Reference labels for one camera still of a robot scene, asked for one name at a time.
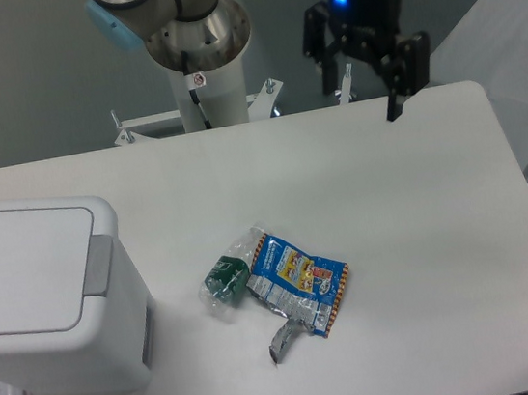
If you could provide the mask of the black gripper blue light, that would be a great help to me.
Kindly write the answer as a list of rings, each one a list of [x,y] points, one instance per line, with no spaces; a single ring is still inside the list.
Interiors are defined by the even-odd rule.
[[[431,39],[419,31],[397,41],[402,0],[327,0],[304,12],[302,53],[316,64],[322,94],[338,86],[339,52],[382,71],[387,120],[399,119],[408,98],[430,81]]]

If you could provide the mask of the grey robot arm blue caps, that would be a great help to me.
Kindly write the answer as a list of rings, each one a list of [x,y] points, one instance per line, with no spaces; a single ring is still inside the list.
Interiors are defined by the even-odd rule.
[[[371,66],[387,88],[387,118],[430,80],[430,39],[400,32],[402,0],[322,0],[304,13],[302,53],[316,64],[324,94],[350,95],[337,56]],[[248,100],[242,56],[249,16],[235,0],[88,0],[87,14],[115,45],[144,47],[168,74],[185,131],[266,118],[279,86],[265,84]]]

